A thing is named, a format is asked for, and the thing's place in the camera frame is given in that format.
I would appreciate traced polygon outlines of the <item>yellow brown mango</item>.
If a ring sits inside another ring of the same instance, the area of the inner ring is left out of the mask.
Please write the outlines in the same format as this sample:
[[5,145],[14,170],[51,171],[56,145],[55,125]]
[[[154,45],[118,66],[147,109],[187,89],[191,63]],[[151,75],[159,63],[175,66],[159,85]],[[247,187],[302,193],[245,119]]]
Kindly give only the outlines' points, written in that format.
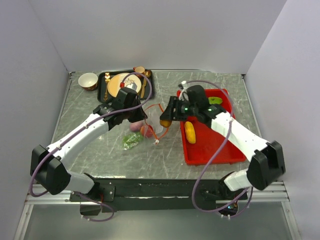
[[160,125],[164,128],[169,128],[172,124],[172,121],[171,120],[160,120],[159,121]]

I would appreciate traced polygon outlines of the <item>clear zip bag orange zipper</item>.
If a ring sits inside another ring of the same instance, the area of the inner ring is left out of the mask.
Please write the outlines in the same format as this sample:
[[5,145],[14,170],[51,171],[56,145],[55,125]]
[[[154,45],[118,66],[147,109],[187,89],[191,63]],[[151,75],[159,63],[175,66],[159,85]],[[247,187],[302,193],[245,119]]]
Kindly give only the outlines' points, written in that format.
[[[151,145],[155,145],[155,146],[158,145],[160,141],[168,133],[169,128],[165,128],[160,125],[160,116],[164,112],[164,108],[160,103],[151,104],[147,107],[144,107],[143,110],[147,115],[147,119],[142,120],[141,122],[143,122],[143,125],[147,125],[153,128],[153,137],[151,138],[143,137],[143,140],[136,146],[141,145],[144,148],[149,148]],[[130,123],[129,123],[128,132],[124,136],[130,133],[134,133],[134,132],[130,131]]]

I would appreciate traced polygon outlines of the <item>red apple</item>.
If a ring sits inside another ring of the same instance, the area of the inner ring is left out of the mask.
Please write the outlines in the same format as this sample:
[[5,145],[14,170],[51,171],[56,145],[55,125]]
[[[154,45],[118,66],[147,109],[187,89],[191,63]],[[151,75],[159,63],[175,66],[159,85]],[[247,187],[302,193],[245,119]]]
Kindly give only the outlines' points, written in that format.
[[145,138],[152,138],[154,136],[153,132],[153,128],[149,125],[143,125],[140,128],[140,133]]

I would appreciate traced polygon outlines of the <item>pink red peach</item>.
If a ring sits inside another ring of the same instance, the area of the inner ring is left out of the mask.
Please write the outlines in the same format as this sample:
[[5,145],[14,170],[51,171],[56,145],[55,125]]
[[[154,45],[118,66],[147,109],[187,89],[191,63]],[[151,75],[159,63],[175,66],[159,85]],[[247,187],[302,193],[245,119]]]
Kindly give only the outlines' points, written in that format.
[[144,123],[142,121],[133,122],[133,123],[130,123],[129,129],[132,132],[139,132],[143,127],[143,125]]

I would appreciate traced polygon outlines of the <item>green grape bunch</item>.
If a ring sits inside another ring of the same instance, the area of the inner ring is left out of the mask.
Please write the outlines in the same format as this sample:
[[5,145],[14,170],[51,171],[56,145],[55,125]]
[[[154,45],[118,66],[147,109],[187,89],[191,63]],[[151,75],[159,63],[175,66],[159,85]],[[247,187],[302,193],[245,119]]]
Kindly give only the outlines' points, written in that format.
[[122,146],[124,150],[129,150],[138,145],[144,139],[140,132],[132,132],[122,139]]

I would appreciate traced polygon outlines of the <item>green apple slice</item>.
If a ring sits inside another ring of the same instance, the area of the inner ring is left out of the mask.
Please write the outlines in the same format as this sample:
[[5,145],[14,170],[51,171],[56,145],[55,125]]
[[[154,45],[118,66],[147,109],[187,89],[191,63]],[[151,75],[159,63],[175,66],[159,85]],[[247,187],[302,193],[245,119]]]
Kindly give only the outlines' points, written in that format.
[[208,102],[210,105],[214,105],[214,104],[221,105],[223,100],[220,97],[212,96],[208,98]]

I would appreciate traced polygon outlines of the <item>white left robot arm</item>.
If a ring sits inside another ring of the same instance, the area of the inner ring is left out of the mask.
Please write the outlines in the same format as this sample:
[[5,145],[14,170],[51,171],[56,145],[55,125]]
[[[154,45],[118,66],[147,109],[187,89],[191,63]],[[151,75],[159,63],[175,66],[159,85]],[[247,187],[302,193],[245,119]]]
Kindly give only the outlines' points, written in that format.
[[72,163],[89,143],[123,120],[134,123],[146,118],[138,94],[130,88],[121,88],[116,97],[96,107],[65,137],[47,147],[38,145],[32,150],[31,180],[37,181],[52,195],[69,190],[80,192],[88,201],[95,200],[100,193],[95,179],[86,173],[69,171],[66,165]]

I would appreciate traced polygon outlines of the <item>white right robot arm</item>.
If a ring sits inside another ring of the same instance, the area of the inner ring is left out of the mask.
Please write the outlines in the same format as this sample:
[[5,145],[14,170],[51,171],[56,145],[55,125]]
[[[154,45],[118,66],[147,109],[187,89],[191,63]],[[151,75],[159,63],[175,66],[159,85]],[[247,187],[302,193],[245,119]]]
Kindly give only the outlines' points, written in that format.
[[286,172],[283,148],[277,141],[267,140],[254,134],[233,118],[233,114],[220,104],[211,104],[205,89],[193,85],[186,89],[187,99],[171,96],[160,116],[160,124],[173,121],[185,122],[195,117],[211,132],[232,143],[249,161],[249,167],[235,171],[222,179],[219,195],[232,198],[237,190],[254,187],[260,191],[276,181]]

